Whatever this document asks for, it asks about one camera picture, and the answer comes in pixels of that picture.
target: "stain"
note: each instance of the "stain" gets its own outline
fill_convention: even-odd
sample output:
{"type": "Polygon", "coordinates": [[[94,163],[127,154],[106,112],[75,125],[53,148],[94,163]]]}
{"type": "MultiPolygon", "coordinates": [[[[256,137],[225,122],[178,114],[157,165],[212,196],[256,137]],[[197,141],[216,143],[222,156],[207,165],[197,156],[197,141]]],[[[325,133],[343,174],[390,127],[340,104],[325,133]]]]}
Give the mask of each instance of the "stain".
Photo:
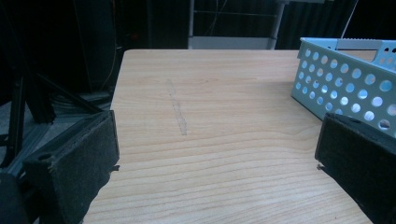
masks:
{"type": "Polygon", "coordinates": [[[169,86],[169,96],[171,97],[172,107],[175,111],[176,120],[182,135],[187,135],[187,122],[181,114],[180,102],[176,98],[176,89],[171,79],[167,80],[169,86]]]}

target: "dark background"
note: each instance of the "dark background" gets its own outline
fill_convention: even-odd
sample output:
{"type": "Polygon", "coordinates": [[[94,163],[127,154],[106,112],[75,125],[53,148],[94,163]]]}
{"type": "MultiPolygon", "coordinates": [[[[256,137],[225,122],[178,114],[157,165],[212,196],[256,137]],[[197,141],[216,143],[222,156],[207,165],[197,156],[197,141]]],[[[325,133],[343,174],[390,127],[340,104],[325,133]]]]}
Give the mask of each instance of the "dark background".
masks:
{"type": "MultiPolygon", "coordinates": [[[[29,63],[74,92],[112,91],[127,49],[186,49],[189,0],[0,0],[13,20],[29,63]]],[[[218,9],[225,0],[218,1],[218,9]]],[[[396,39],[392,0],[324,4],[290,2],[276,49],[298,49],[300,37],[396,39]]],[[[216,1],[195,0],[195,9],[216,11],[216,1]]],[[[276,14],[273,0],[229,0],[223,12],[267,16],[196,13],[194,35],[268,37],[276,14]]],[[[0,52],[0,105],[8,102],[12,70],[0,52]]]]}

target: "light wood surface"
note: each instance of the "light wood surface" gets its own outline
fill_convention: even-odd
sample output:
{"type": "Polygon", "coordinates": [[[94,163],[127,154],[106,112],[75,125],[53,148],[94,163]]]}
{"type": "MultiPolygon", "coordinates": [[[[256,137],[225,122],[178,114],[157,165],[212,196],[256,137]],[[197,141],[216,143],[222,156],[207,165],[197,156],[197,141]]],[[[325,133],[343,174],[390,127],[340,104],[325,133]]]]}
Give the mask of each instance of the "light wood surface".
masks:
{"type": "Polygon", "coordinates": [[[130,50],[120,170],[84,223],[370,223],[317,169],[321,121],[290,97],[296,50],[130,50]]]}

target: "plastic basket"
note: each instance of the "plastic basket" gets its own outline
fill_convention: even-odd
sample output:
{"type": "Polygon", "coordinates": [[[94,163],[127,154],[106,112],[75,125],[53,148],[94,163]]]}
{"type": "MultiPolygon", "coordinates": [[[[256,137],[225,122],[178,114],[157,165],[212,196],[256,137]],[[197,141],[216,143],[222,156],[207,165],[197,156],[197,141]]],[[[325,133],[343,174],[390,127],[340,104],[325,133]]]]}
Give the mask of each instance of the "plastic basket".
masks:
{"type": "Polygon", "coordinates": [[[291,96],[320,119],[343,114],[396,137],[396,41],[301,38],[291,96]],[[339,49],[375,49],[372,62],[339,49]]]}

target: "table top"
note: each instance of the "table top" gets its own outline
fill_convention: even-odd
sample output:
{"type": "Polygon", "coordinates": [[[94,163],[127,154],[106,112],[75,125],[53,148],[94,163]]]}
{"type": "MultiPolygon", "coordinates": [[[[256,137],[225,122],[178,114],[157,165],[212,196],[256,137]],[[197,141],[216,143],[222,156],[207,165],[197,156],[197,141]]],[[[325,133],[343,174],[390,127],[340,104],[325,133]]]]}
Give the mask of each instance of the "table top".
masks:
{"type": "Polygon", "coordinates": [[[125,52],[120,170],[84,223],[370,223],[314,154],[297,50],[125,52]]]}

